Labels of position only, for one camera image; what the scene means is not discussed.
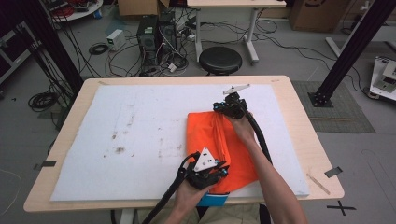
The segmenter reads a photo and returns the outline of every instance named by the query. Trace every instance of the wooden table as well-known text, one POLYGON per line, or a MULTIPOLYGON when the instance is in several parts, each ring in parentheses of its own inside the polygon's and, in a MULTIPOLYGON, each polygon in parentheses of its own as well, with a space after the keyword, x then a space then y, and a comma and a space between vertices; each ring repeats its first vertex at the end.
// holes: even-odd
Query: wooden table
MULTIPOLYGON (((337 178, 328 178, 324 173, 332 165, 318 140, 308 116, 286 76, 241 76, 241 77, 133 77, 96 78, 85 81, 62 127, 47 161, 57 161, 54 167, 43 167, 24 204, 27 212, 122 209, 152 207, 156 201, 94 201, 94 202, 51 202, 64 158, 72 146, 78 127, 88 111, 96 90, 101 85, 188 85, 188 84, 269 84, 272 86, 290 139, 310 189, 310 195, 299 200, 338 199, 344 190, 337 178)), ((257 203, 262 199, 229 198, 227 203, 257 203)))
POLYGON ((254 27, 256 26, 256 19, 259 13, 259 8, 264 7, 284 7, 286 3, 284 1, 276 0, 187 0, 187 5, 196 10, 196 36, 195 36, 195 49, 197 62, 199 62, 199 56, 202 53, 202 42, 201 42, 201 8, 209 7, 249 7, 253 8, 250 15, 250 25, 247 35, 244 36, 247 50, 250 54, 251 63, 259 61, 256 50, 254 49, 251 38, 253 37, 254 27))

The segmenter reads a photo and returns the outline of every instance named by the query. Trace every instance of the orange cloth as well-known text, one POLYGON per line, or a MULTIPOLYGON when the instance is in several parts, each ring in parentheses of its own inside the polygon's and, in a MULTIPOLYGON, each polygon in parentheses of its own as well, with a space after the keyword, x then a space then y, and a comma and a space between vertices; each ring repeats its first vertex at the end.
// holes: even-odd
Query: orange cloth
POLYGON ((216 112, 190 113, 187 118, 187 153, 207 147, 215 159, 227 161, 228 176, 213 187, 211 193, 226 193, 240 189, 258 179, 248 150, 233 125, 216 112))

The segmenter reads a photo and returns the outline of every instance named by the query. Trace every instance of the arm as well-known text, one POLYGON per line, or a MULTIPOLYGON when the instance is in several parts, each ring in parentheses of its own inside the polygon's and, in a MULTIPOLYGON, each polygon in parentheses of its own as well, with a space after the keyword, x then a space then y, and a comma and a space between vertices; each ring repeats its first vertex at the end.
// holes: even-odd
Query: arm
POLYGON ((275 223, 307 223, 303 208, 285 180, 265 158, 248 120, 228 120, 247 147, 262 187, 262 195, 275 223))
POLYGON ((165 224, 180 223, 195 208, 210 188, 211 186, 198 190, 192 187, 186 180, 183 181, 177 189, 175 205, 165 224))

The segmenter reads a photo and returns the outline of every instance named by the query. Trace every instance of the computer tower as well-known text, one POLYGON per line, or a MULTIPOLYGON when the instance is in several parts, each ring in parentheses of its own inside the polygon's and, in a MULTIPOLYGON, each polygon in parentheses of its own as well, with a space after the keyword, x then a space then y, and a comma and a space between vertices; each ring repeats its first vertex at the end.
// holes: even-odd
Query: computer tower
POLYGON ((159 47, 163 42, 158 32, 158 16, 143 16, 137 28, 136 37, 144 65, 158 65, 162 54, 159 47))
POLYGON ((162 12, 159 18, 159 24, 161 31, 160 35, 163 36, 163 41, 165 43, 163 50, 169 52, 177 50, 175 12, 162 12))

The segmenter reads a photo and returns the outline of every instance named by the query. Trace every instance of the chair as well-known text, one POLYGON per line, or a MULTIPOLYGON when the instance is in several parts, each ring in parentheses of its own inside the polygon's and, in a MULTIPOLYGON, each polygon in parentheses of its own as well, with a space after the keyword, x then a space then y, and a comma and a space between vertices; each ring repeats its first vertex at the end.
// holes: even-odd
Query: chair
POLYGON ((242 57, 233 49, 212 47, 201 53, 199 64, 206 70, 207 76, 228 76, 242 66, 242 57))

